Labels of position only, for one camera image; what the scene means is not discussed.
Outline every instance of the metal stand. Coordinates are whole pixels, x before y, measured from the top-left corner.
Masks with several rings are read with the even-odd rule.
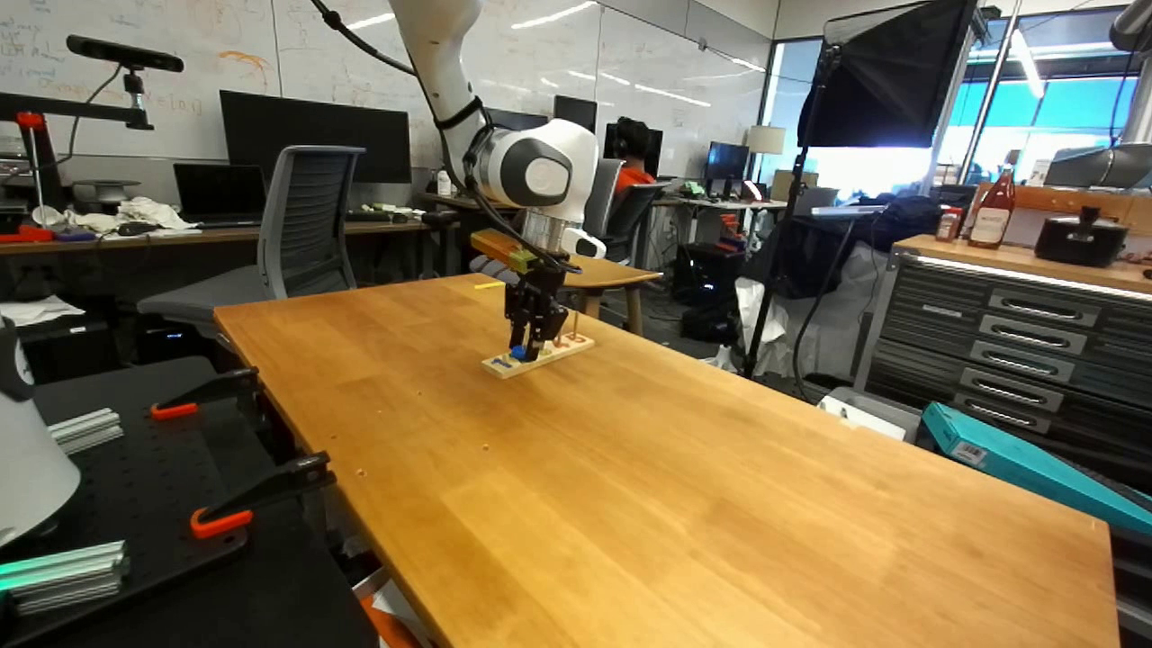
[[[791,182],[789,182],[789,210],[780,213],[780,219],[773,224],[773,234],[768,239],[768,272],[764,272],[764,299],[760,299],[760,313],[755,313],[755,326],[752,326],[752,337],[750,337],[750,350],[744,350],[744,378],[755,374],[755,356],[760,356],[760,333],[764,333],[764,325],[768,325],[768,305],[771,305],[771,285],[778,278],[778,267],[780,267],[780,228],[797,219],[797,199],[800,199],[800,188],[802,188],[802,164],[808,164],[808,140],[815,140],[815,119],[820,115],[820,99],[825,99],[825,91],[830,91],[830,74],[833,68],[839,66],[839,50],[830,50],[818,66],[818,78],[815,78],[815,95],[810,95],[810,104],[808,104],[808,119],[800,122],[802,138],[800,138],[800,150],[797,150],[797,163],[791,163]]]

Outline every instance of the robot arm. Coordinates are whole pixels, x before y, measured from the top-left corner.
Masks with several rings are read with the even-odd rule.
[[[562,228],[584,224],[599,157],[594,138],[572,122],[494,125],[462,66],[462,43],[480,18],[480,0],[392,0],[392,12],[459,188],[552,219],[532,246],[558,252]]]
[[[528,241],[474,239],[480,271],[506,278],[513,356],[537,361],[567,325],[558,293],[569,255],[567,234],[584,224],[599,143],[572,122],[500,128],[474,96],[462,43],[480,18],[480,0],[392,0],[407,57],[417,71],[443,157],[459,188],[484,200],[527,210]]]

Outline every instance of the desk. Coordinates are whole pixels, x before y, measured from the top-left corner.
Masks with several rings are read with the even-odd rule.
[[[1118,645],[1108,528],[485,278],[221,311],[443,645]]]
[[[580,272],[569,272],[567,288],[584,294],[584,313],[600,317],[605,293],[622,288],[626,293],[626,326],[636,333],[644,330],[640,293],[659,272],[648,272],[636,267],[620,267],[614,258],[591,258],[591,255],[575,255],[572,267],[580,267]]]
[[[764,219],[771,213],[789,210],[789,200],[710,200],[710,199],[659,199],[657,213],[678,213],[675,219],[657,219],[648,228],[648,241],[640,248],[640,267],[664,267],[678,255],[678,246],[694,246],[694,241],[718,241],[722,228],[718,215],[722,213],[742,213],[742,228],[750,239],[750,252],[760,248],[760,239],[768,239]]]
[[[150,423],[146,419],[148,404],[202,384],[212,374],[216,372],[206,361],[171,361],[36,389],[36,404],[48,421],[117,407],[125,428],[123,440],[81,455],[81,468],[86,477],[81,485],[74,515],[60,518],[60,548],[110,541],[102,533],[125,537],[125,549],[132,559],[125,588],[138,588],[148,565],[161,565],[158,555],[188,542],[188,511],[200,505],[212,505],[202,499],[206,481],[192,477],[200,471],[192,471],[188,464],[206,459],[206,471],[221,477],[226,493],[270,471],[270,457],[248,428],[252,421],[244,421],[240,410],[226,401],[206,404],[202,419],[194,421]],[[125,464],[125,471],[117,471],[123,457],[148,457],[158,468]],[[281,499],[260,505],[252,541],[240,555],[208,565],[192,578],[167,582],[146,602],[110,607],[99,619],[81,623],[75,630],[60,630],[40,645],[375,648],[377,639],[330,555],[302,527],[298,505]]]
[[[345,224],[351,239],[382,239],[382,234],[417,234],[422,224]],[[0,246],[0,255],[81,255],[81,252],[161,252],[161,248],[202,248],[202,246],[257,246],[260,229],[202,229],[202,234],[167,234],[167,239],[117,239],[117,241],[24,241]]]

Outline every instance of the teal object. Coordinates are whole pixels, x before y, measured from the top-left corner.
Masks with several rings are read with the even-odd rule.
[[[1152,495],[1137,491],[1118,491],[1054,455],[945,404],[924,407],[924,428],[947,457],[968,468],[1089,511],[1118,528],[1152,533]]]

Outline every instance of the drawer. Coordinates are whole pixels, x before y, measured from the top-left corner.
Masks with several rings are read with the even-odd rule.
[[[987,305],[987,282],[976,272],[928,271],[923,264],[900,264],[896,293],[945,311],[980,313]]]
[[[968,410],[974,419],[983,419],[983,421],[989,421],[996,428],[1010,428],[1010,432],[1029,432],[1029,434],[1048,434],[1053,432],[1053,419],[1048,413],[1037,413],[1037,410],[1028,410],[1028,407],[1012,407],[1012,404],[1002,404],[1002,401],[989,401],[989,395],[980,395],[980,392],[958,392],[951,404]]]
[[[1012,317],[1029,317],[1029,321],[1048,321],[1059,326],[1094,326],[1103,317],[1100,303],[1041,293],[1041,288],[994,288],[987,305],[1012,313]]]
[[[1017,350],[1017,347],[1002,347],[1002,341],[987,341],[987,337],[976,337],[968,356],[976,365],[989,365],[989,366],[1002,366],[1012,374],[1029,374],[1029,378],[1044,378],[1044,380],[1059,380],[1059,384],[1070,384],[1078,374],[1078,365],[1070,356],[1044,356],[1032,350]]]
[[[1104,476],[1113,481],[1152,493],[1152,455],[1119,457],[1113,450],[1078,445],[1078,444],[1048,440],[1048,434],[1028,434],[1028,440],[1044,445],[1048,455],[1059,455],[1064,459],[1074,459],[1078,468],[1089,468],[1089,471]]]
[[[966,313],[939,303],[892,299],[881,333],[904,347],[924,347],[935,354],[966,356],[976,341],[976,330],[980,311]]]
[[[958,356],[939,356],[881,337],[873,354],[868,392],[924,407],[932,401],[951,401],[963,366],[966,361]]]
[[[1059,428],[1070,440],[1152,455],[1152,404],[1119,404],[1090,392],[1070,392],[1059,410]]]
[[[1080,356],[1089,347],[1089,330],[1064,330],[1064,326],[1002,317],[1002,313],[983,313],[980,333],[1017,350],[1070,354],[1070,356]]]
[[[1122,401],[1122,404],[1152,404],[1148,366],[1152,361],[1140,361],[1140,356],[1113,356],[1113,354],[1089,350],[1078,365],[1074,389],[1083,389],[1104,401]]]
[[[1054,413],[1066,401],[1066,392],[1054,384],[1037,384],[1037,380],[1010,378],[1002,372],[983,372],[983,366],[966,366],[963,389],[968,389],[983,401],[1048,410],[1048,413]]]

